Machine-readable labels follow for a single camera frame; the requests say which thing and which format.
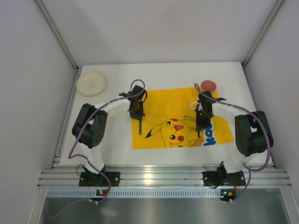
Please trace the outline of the pink plastic cup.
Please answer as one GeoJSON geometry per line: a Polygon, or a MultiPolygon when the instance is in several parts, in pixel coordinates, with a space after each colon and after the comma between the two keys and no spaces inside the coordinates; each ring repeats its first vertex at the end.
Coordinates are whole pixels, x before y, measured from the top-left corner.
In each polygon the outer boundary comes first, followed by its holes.
{"type": "Polygon", "coordinates": [[[201,91],[210,91],[211,93],[215,92],[217,85],[211,80],[205,80],[200,84],[201,91]]]}

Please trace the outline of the yellow Pikachu placemat cloth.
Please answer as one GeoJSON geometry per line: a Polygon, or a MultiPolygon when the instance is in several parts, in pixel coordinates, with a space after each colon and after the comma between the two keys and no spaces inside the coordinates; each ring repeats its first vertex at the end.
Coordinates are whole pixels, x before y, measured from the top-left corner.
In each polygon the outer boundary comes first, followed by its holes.
{"type": "Polygon", "coordinates": [[[235,141],[229,123],[217,116],[198,138],[195,111],[198,91],[195,88],[150,90],[147,94],[142,135],[138,133],[139,121],[131,121],[134,150],[214,146],[235,141]]]}

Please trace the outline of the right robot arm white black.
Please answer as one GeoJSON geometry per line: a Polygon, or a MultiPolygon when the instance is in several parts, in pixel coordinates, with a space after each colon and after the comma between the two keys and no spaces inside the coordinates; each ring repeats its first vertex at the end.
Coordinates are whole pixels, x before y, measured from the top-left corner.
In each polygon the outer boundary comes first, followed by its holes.
{"type": "Polygon", "coordinates": [[[221,162],[219,170],[230,175],[241,171],[242,168],[259,172],[267,167],[274,140],[263,111],[250,112],[241,106],[226,102],[224,98],[213,98],[210,91],[199,92],[198,103],[199,106],[195,109],[197,132],[206,130],[215,116],[225,119],[235,127],[236,149],[221,162]],[[249,161],[265,151],[266,160],[260,168],[247,166],[249,161]]]}

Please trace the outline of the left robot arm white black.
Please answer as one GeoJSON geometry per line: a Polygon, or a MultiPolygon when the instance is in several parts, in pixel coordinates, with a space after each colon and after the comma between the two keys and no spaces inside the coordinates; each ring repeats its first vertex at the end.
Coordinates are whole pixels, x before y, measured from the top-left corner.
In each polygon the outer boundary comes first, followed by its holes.
{"type": "Polygon", "coordinates": [[[84,104],[72,127],[72,135],[76,138],[68,158],[81,157],[86,160],[86,169],[94,174],[104,172],[105,163],[101,157],[99,144],[104,138],[108,119],[123,112],[128,112],[131,119],[139,121],[139,133],[142,132],[142,119],[145,116],[143,103],[148,94],[144,87],[135,85],[127,93],[100,104],[84,104]]]}

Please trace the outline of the cream round plate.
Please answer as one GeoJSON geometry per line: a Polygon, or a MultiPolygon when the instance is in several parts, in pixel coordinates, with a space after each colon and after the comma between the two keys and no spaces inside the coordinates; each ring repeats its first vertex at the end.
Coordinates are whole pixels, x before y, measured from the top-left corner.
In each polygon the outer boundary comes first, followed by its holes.
{"type": "Polygon", "coordinates": [[[96,96],[107,87],[108,80],[104,74],[91,71],[81,75],[76,82],[76,90],[79,94],[87,97],[96,96]]]}

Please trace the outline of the aluminium corner frame post left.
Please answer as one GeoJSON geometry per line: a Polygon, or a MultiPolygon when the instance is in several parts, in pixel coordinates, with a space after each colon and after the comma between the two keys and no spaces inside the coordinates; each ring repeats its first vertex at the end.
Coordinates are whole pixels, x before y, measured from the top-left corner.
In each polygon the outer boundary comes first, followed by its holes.
{"type": "Polygon", "coordinates": [[[64,52],[65,56],[67,57],[68,61],[70,62],[72,68],[75,71],[78,71],[78,65],[75,62],[73,56],[71,55],[63,37],[61,36],[57,26],[55,25],[50,13],[48,12],[44,2],[42,0],[33,0],[33,2],[36,4],[38,10],[41,12],[43,18],[45,19],[46,23],[48,24],[52,34],[54,35],[55,39],[57,40],[60,48],[64,52]]]}

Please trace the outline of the aluminium corner frame post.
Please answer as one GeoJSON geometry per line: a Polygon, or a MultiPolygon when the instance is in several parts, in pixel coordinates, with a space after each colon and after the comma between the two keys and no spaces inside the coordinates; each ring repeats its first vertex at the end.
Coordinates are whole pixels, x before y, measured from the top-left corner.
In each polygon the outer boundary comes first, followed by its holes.
{"type": "Polygon", "coordinates": [[[273,8],[269,12],[264,24],[261,27],[261,30],[258,32],[256,39],[254,40],[252,46],[249,49],[248,54],[246,55],[245,59],[242,62],[242,68],[245,69],[248,63],[250,62],[251,58],[253,57],[254,53],[258,49],[259,45],[265,38],[269,28],[273,24],[275,18],[277,17],[279,11],[283,7],[285,0],[276,0],[273,8]]]}
{"type": "Polygon", "coordinates": [[[70,62],[72,68],[75,71],[78,71],[78,65],[75,62],[73,56],[71,55],[63,37],[61,36],[57,26],[55,25],[50,13],[48,12],[44,2],[42,0],[33,0],[33,2],[36,4],[38,10],[41,12],[43,18],[45,19],[46,23],[48,24],[52,34],[54,35],[55,39],[57,40],[60,48],[64,52],[65,56],[67,57],[68,61],[70,62]]]}

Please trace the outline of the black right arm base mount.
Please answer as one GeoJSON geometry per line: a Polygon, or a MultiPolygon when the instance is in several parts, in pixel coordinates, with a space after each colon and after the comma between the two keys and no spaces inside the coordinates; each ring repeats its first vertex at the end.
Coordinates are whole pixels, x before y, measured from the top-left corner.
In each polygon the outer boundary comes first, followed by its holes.
{"type": "Polygon", "coordinates": [[[235,173],[228,173],[223,165],[223,162],[217,167],[215,171],[204,171],[203,182],[204,186],[213,189],[219,186],[245,186],[246,181],[242,171],[235,173]]]}

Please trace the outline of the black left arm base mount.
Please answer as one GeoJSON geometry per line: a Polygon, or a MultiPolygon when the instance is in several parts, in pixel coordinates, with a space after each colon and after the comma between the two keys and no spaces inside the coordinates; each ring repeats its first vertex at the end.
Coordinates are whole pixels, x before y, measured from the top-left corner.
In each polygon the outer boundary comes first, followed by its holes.
{"type": "MultiPolygon", "coordinates": [[[[112,187],[118,187],[120,183],[120,172],[105,172],[106,177],[110,180],[112,187]]],[[[80,187],[108,187],[108,181],[100,174],[89,171],[82,172],[79,180],[80,187]]]]}

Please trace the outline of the aluminium front rail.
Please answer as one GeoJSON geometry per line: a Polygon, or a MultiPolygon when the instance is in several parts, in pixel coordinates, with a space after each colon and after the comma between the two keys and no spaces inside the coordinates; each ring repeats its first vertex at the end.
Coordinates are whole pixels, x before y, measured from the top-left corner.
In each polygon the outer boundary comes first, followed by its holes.
{"type": "MultiPolygon", "coordinates": [[[[106,170],[120,173],[120,187],[186,187],[203,188],[203,172],[214,171],[213,166],[107,166],[106,170]]],[[[77,187],[82,168],[61,166],[41,172],[38,187],[77,187]]],[[[250,188],[289,188],[291,181],[284,169],[268,167],[260,172],[244,170],[250,178],[250,188]]]]}

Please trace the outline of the aluminium corner frame post right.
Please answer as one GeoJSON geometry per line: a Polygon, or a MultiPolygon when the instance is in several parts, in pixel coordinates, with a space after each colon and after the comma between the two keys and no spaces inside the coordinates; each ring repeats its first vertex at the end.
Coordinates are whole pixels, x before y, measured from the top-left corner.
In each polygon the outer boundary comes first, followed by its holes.
{"type": "Polygon", "coordinates": [[[254,53],[258,49],[259,45],[265,38],[269,28],[273,24],[275,18],[277,17],[279,11],[283,7],[285,0],[276,0],[273,8],[269,12],[264,24],[261,27],[261,30],[258,32],[256,39],[254,40],[252,46],[249,49],[248,54],[246,55],[245,59],[242,62],[242,68],[245,69],[248,63],[250,62],[251,58],[253,57],[254,53]]]}

